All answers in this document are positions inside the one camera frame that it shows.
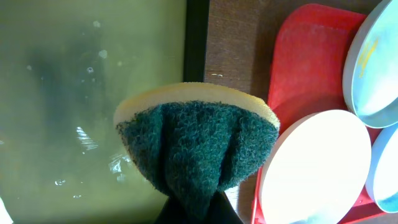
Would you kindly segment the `yellow green scrub sponge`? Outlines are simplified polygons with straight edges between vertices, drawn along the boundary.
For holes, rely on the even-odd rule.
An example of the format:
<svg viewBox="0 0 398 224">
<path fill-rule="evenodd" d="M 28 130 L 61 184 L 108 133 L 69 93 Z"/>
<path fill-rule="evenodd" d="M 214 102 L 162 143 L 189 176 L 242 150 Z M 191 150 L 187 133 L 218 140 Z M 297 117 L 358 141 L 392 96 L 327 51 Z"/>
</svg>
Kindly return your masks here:
<svg viewBox="0 0 398 224">
<path fill-rule="evenodd" d="M 197 220 L 205 218 L 216 193 L 265 163 L 280 129 L 264 100 L 203 82 L 127 99 L 113 123 L 139 172 Z"/>
</svg>

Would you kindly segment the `cream white plate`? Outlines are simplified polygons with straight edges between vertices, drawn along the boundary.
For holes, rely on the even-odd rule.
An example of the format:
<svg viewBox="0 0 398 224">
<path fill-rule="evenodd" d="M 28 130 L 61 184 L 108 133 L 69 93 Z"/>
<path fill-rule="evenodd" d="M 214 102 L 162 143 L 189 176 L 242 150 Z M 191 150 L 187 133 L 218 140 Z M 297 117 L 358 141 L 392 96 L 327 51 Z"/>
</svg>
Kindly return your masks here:
<svg viewBox="0 0 398 224">
<path fill-rule="evenodd" d="M 354 114 L 328 110 L 298 120 L 263 169 L 265 223 L 338 223 L 359 197 L 370 163 L 369 133 Z"/>
</svg>

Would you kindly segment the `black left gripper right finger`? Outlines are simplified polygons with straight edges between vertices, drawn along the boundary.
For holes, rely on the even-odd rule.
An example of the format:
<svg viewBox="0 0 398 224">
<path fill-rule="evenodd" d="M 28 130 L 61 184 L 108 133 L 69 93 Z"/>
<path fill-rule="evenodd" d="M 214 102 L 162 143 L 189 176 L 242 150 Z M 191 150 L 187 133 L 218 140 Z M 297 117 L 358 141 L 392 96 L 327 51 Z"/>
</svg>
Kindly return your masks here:
<svg viewBox="0 0 398 224">
<path fill-rule="evenodd" d="M 224 192 L 216 192 L 207 213 L 208 224 L 243 224 Z"/>
</svg>

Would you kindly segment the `mint green plate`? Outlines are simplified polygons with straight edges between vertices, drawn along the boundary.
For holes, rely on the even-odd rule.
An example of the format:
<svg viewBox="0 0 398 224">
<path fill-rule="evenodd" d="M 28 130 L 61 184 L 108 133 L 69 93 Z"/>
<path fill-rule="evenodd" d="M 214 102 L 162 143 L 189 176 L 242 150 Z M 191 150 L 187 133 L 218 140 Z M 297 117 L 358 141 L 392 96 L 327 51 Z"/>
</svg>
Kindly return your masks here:
<svg viewBox="0 0 398 224">
<path fill-rule="evenodd" d="M 342 84 L 348 109 L 366 126 L 397 123 L 397 0 L 381 1 L 360 25 Z"/>
</svg>

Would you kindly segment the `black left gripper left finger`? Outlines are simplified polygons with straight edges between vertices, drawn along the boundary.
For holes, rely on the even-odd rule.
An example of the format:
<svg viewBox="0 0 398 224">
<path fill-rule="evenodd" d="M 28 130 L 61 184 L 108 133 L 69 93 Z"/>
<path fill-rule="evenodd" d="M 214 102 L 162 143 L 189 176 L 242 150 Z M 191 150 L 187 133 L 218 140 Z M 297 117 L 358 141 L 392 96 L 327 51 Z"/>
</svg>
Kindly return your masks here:
<svg viewBox="0 0 398 224">
<path fill-rule="evenodd" d="M 179 201 L 169 197 L 154 224 L 186 224 L 187 216 Z"/>
</svg>

